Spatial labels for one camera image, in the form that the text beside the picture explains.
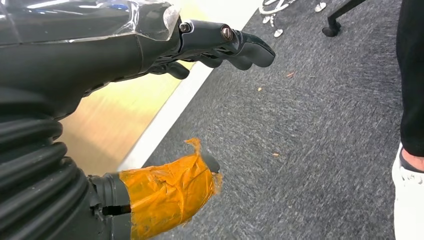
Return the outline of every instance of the carpet floor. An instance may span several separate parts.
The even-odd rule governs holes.
[[[250,19],[244,31],[269,43],[274,64],[215,69],[146,162],[190,154],[184,140],[198,137],[220,162],[222,193],[157,239],[394,238],[401,1],[366,1],[325,37],[340,2],[320,13],[294,2],[275,17],[279,38],[258,13]]]

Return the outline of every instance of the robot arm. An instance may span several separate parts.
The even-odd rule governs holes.
[[[66,145],[54,142],[62,134],[58,120],[110,82],[148,73],[184,79],[189,71],[178,60],[212,68],[228,60],[247,70],[274,57],[254,35],[181,22],[159,0],[2,0],[0,238],[131,239],[128,181],[119,172],[85,176],[65,156]],[[205,162],[209,173],[218,171]]]

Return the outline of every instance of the metal stand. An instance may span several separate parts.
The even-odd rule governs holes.
[[[340,23],[338,23],[336,19],[365,1],[366,0],[347,0],[344,2],[338,9],[328,16],[328,27],[324,27],[322,29],[322,33],[327,37],[337,36],[340,32]]]

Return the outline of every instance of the shoe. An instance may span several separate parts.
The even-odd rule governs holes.
[[[401,165],[399,145],[391,176],[395,186],[394,235],[397,240],[424,239],[424,173]]]

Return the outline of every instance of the prosthetic hand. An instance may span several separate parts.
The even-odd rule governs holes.
[[[186,78],[178,60],[211,68],[228,60],[247,70],[274,57],[258,37],[222,23],[181,22],[175,6],[160,0],[2,0],[0,238],[143,239],[189,219],[213,194],[219,169],[196,141],[194,154],[169,165],[87,177],[65,157],[66,145],[54,142],[62,134],[57,121],[110,82],[149,73]],[[166,202],[155,198],[164,190],[195,190],[205,201],[185,198],[192,209],[179,220],[166,211],[160,221],[143,218]]]

